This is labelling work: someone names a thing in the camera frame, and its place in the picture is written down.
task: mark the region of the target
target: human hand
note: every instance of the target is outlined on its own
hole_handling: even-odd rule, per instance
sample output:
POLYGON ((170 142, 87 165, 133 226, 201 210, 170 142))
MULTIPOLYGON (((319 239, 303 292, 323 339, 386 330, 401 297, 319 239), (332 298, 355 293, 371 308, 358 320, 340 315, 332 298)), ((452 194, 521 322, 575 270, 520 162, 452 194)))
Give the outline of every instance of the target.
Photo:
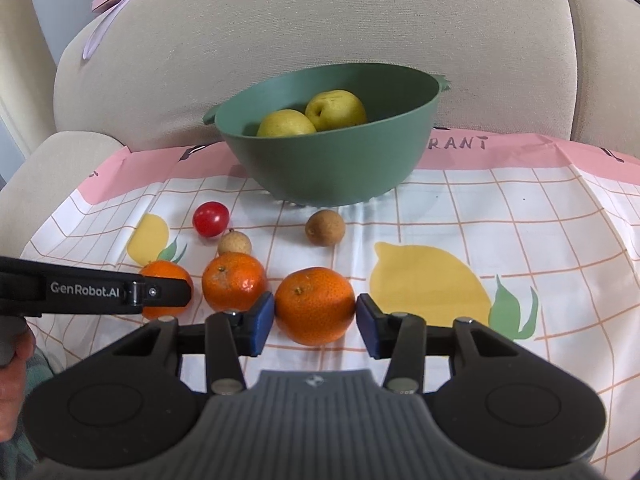
POLYGON ((15 339, 15 354, 11 362, 0 368, 0 442, 11 440, 24 400, 27 360, 35 351, 35 336, 27 328, 15 339))

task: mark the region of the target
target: bowl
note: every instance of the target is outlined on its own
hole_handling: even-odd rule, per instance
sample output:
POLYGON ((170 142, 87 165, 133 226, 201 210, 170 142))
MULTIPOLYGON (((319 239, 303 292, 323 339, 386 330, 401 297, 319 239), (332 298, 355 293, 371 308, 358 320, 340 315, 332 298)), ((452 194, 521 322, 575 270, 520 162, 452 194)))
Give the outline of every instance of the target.
POLYGON ((443 76, 385 63, 344 63, 287 72, 211 108, 214 123, 248 175, 276 200, 332 207, 382 195, 422 156, 448 88, 443 76), (256 137, 262 119, 283 108, 304 113, 318 93, 360 98, 366 124, 291 137, 256 137))

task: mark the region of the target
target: mandarin orange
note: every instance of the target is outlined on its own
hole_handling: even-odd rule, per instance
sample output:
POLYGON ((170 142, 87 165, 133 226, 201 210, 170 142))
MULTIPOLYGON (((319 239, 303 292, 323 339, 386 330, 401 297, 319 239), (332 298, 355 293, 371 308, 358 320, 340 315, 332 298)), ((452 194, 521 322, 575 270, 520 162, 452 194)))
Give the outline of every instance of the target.
POLYGON ((216 312, 249 310, 268 289, 262 264, 244 253, 220 254, 202 274, 204 299, 216 312))
MULTIPOLYGON (((143 276, 153 276, 155 278, 178 278, 185 280, 191 287, 191 293, 193 294, 193 280, 189 273, 184 270, 180 265, 173 262, 167 262, 164 260, 157 260, 151 262, 140 269, 140 274, 143 276)), ((183 313, 191 303, 185 307, 181 306, 146 306, 142 309, 142 315, 147 319, 157 319, 160 316, 178 316, 183 313)))
POLYGON ((351 283, 325 267, 298 270, 287 276, 276 291, 275 303, 280 329, 306 346, 340 339, 356 311, 351 283))

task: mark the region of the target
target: bowl handle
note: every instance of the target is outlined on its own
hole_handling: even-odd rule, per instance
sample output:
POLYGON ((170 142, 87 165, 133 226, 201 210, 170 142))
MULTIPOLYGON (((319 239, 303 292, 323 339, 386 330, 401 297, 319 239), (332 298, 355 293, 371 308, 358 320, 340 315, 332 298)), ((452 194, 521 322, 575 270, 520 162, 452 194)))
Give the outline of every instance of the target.
POLYGON ((449 81, 446 77, 440 74, 431 74, 431 76, 438 82, 440 85, 440 91, 444 92, 447 90, 451 90, 451 81, 449 81))
POLYGON ((218 111, 218 108, 220 108, 220 105, 214 105, 211 108, 209 108, 209 111, 207 111, 206 114, 204 114, 204 117, 202 118, 202 122, 205 124, 213 124, 214 121, 216 120, 216 112, 218 111))

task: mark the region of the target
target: couch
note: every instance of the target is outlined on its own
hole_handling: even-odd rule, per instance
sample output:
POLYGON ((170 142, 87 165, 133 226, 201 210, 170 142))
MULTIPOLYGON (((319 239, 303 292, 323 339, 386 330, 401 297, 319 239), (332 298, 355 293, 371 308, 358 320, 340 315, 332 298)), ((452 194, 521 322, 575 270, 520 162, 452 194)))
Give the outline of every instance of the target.
POLYGON ((56 75, 58 133, 0 192, 0 253, 18 256, 103 160, 219 140, 202 116, 287 70, 374 60, 445 74, 437 123, 537 132, 640 156, 633 0, 131 0, 94 56, 98 17, 56 75))

